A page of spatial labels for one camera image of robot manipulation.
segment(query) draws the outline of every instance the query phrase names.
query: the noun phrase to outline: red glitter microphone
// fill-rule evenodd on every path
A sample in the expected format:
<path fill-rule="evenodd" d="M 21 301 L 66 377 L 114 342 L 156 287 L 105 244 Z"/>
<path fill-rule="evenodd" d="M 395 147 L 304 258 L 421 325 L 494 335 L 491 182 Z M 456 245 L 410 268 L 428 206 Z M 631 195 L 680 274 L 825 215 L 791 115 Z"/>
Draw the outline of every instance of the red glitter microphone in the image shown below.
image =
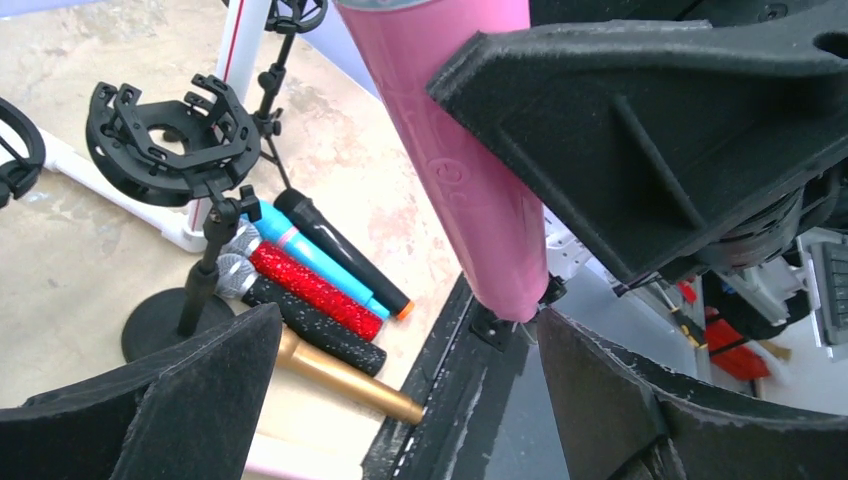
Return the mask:
<path fill-rule="evenodd" d="M 367 308 L 356 303 L 274 244 L 262 241 L 259 231 L 247 220 L 239 221 L 236 236 L 223 248 L 223 253 L 237 253 L 247 257 L 257 272 L 366 341 L 373 340 L 383 326 L 383 321 Z"/>

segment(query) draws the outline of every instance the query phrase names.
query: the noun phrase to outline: screwdriver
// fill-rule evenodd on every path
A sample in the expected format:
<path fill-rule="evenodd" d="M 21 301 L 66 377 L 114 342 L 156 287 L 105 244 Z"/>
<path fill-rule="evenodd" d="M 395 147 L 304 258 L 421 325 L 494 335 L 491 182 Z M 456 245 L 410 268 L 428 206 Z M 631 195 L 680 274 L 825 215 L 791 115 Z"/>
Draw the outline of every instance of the screwdriver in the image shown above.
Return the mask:
<path fill-rule="evenodd" d="M 671 313 L 671 317 L 674 319 L 678 328 L 680 328 L 680 331 L 683 332 L 686 339 L 689 340 L 689 343 L 691 343 L 695 348 L 705 348 L 707 346 L 707 341 L 704 337 L 704 329 L 695 323 L 694 320 L 689 318 L 688 315 L 683 313 L 679 306 L 674 304 L 668 294 L 665 293 L 665 289 L 662 286 L 657 285 L 656 290 L 660 292 L 660 295 L 668 307 L 669 313 Z"/>

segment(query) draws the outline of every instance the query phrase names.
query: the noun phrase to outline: pink microphone handle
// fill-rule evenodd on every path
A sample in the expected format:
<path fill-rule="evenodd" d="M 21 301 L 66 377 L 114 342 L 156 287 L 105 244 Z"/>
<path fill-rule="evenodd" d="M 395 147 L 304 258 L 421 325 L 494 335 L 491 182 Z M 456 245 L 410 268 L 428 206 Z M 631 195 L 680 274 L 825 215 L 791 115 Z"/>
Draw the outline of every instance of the pink microphone handle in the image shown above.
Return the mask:
<path fill-rule="evenodd" d="M 336 0 L 477 299 L 526 322 L 547 287 L 538 198 L 427 95 L 477 31 L 529 28 L 528 0 Z"/>

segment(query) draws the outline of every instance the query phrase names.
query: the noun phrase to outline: silver microphone grille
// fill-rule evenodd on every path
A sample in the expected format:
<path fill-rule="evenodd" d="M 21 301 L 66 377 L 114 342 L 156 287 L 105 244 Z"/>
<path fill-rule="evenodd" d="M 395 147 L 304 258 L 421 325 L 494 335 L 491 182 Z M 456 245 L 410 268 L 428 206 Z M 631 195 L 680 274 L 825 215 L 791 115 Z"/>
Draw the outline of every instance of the silver microphone grille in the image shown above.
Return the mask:
<path fill-rule="evenodd" d="M 235 253 L 218 257 L 216 293 L 224 298 L 240 299 L 256 282 L 258 274 L 250 260 Z"/>
<path fill-rule="evenodd" d="M 259 230 L 252 223 L 241 218 L 239 219 L 236 236 L 230 240 L 230 243 L 224 245 L 221 252 L 237 253 L 244 257 L 250 257 L 259 248 L 260 243 L 262 243 L 262 237 L 259 235 Z"/>

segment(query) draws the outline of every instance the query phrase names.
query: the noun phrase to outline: beige tabletop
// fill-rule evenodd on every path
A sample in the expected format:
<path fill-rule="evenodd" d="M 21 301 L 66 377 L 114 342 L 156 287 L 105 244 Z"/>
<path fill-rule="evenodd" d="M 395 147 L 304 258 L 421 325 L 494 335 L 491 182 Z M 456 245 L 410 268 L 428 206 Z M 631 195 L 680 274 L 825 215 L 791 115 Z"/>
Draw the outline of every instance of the beige tabletop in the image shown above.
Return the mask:
<path fill-rule="evenodd" d="M 214 73 L 225 16 L 217 0 L 113 0 L 0 20 L 0 96 L 88 158 L 84 122 L 96 83 L 130 83 L 142 103 L 181 99 L 192 75 Z M 257 74 L 280 42 L 263 38 Z M 276 145 L 292 182 L 417 304 L 376 339 L 388 352 L 378 378 L 400 387 L 457 262 L 379 101 L 303 41 L 287 67 Z M 260 96 L 251 87 L 249 110 Z M 264 161 L 247 183 L 269 200 L 282 188 Z M 0 211 L 0 238 L 0 407 L 122 365 L 127 315 L 151 294 L 182 286 L 198 258 L 50 172 Z M 381 422 L 277 371 L 258 431 L 358 463 Z"/>

